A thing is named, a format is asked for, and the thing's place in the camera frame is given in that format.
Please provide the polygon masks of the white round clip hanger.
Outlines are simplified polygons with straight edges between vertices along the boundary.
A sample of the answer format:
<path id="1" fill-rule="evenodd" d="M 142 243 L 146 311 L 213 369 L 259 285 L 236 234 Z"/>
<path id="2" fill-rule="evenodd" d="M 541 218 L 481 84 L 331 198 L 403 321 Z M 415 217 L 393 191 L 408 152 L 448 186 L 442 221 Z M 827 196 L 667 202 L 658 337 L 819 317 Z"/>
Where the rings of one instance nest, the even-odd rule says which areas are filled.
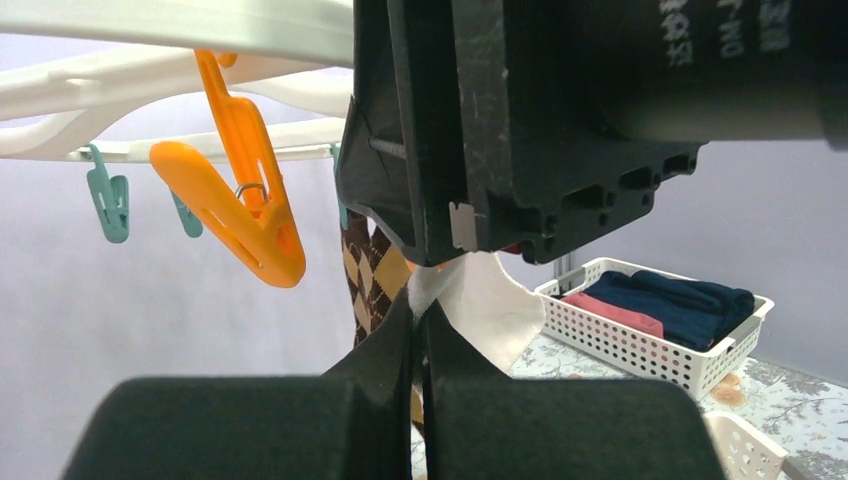
<path id="1" fill-rule="evenodd" d="M 281 161 L 326 158 L 341 140 L 353 64 L 349 1 L 5 1 L 1 30 L 112 41 L 115 48 L 1 75 L 1 155 L 78 161 L 88 143 L 150 103 L 203 88 L 194 52 L 233 53 L 233 90 L 310 111 L 268 132 Z"/>

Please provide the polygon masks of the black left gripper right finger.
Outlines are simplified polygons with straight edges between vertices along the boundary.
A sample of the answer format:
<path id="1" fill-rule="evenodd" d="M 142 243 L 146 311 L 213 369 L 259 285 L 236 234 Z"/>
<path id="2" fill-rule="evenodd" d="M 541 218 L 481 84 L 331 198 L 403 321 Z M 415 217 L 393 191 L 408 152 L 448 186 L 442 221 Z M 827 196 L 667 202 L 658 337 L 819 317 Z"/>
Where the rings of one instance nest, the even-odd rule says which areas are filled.
<path id="1" fill-rule="evenodd" d="M 514 379 L 449 323 L 422 318 L 432 479 L 720 479 L 695 402 L 656 380 Z"/>

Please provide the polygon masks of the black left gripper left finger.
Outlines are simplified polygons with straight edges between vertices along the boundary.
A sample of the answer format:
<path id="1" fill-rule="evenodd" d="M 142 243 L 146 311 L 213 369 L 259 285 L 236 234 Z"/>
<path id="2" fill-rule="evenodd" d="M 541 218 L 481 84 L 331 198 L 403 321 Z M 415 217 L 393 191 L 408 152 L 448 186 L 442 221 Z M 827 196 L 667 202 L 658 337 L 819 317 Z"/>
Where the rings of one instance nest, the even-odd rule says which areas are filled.
<path id="1" fill-rule="evenodd" d="M 95 409 L 67 479 L 408 479 L 413 314 L 319 376 L 139 377 Z"/>

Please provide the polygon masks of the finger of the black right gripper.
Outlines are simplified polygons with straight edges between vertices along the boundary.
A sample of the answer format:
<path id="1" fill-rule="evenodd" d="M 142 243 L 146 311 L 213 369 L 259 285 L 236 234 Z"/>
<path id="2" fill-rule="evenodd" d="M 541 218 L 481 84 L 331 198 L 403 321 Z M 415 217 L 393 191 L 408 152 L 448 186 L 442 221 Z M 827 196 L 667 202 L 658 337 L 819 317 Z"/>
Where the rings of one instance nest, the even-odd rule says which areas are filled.
<path id="1" fill-rule="evenodd" d="M 410 261 L 459 256 L 448 205 L 464 195 L 451 4 L 356 1 L 354 84 L 336 170 L 350 210 Z"/>

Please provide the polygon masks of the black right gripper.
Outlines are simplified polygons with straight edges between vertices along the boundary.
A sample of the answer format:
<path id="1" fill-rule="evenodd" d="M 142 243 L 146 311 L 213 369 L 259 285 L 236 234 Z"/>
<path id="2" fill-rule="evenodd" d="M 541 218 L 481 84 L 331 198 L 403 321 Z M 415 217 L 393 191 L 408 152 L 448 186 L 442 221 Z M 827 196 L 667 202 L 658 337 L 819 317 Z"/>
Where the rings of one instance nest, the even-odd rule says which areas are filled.
<path id="1" fill-rule="evenodd" d="M 847 146 L 843 1 L 455 1 L 454 244 L 545 263 L 644 215 L 711 141 Z"/>

